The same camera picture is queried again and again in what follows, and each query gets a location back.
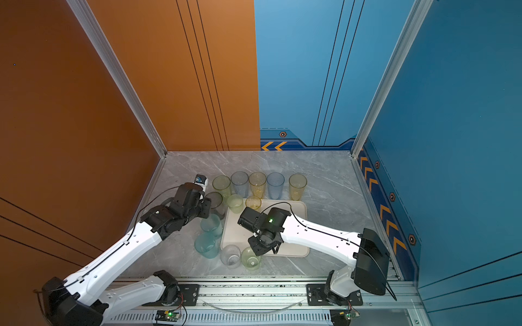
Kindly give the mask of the short yellow glass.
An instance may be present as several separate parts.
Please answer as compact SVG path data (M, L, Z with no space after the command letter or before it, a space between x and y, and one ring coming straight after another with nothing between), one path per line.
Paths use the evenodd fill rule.
M253 209L255 211L259 211L262 206L262 199L253 195L246 199L246 207Z

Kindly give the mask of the short light green glass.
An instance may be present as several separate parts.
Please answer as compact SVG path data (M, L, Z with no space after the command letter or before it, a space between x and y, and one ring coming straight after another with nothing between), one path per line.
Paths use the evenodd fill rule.
M261 256L257 256L250 247L245 248L241 253L241 263L249 271L257 270L261 265Z

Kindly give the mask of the short pale green glass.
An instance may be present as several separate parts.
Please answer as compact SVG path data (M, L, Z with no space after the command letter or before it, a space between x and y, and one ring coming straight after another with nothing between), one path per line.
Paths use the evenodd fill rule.
M244 209L243 198L238 194L230 196L227 200L227 205L231 212L235 214L241 214Z

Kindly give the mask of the clear short glass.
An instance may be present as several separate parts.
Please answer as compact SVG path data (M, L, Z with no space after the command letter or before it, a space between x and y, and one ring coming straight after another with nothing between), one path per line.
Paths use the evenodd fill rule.
M241 250L238 246L229 244L222 249L220 259L228 269L236 269L241 265Z

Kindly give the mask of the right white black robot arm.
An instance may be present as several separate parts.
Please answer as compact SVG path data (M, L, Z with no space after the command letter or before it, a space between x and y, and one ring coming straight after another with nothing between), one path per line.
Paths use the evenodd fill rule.
M245 208L238 224L252 233L248 243L257 256L276 254L284 243L301 245L336 258L345 267L329 272L326 301L337 306L361 306L361 292L397 297L387 280L390 252L379 235L368 228L348 232L327 228L276 204L258 212Z

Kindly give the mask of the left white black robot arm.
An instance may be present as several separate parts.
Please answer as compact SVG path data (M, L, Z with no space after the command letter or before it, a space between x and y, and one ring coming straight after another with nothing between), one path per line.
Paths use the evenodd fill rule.
M110 285L143 254L196 217L209 217L211 201L205 196L208 180L178 187L174 197L151 208L107 251L65 279L54 277L39 298L42 315L50 325L101 325L113 316L143 304L175 304L178 281L160 270L143 281L119 288Z

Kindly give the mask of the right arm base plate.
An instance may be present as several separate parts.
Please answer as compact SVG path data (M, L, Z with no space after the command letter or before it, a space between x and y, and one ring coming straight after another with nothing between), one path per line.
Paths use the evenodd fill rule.
M330 290L325 290L325 284L312 283L306 285L306 292L309 306L362 306L364 304L360 291L341 297Z

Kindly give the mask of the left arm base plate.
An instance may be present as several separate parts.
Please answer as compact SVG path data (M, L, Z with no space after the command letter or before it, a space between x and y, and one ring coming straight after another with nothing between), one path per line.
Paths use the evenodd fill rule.
M199 291L199 284L181 284L178 285L176 289L174 289L174 287L168 287L159 300L143 304L143 306L196 306Z

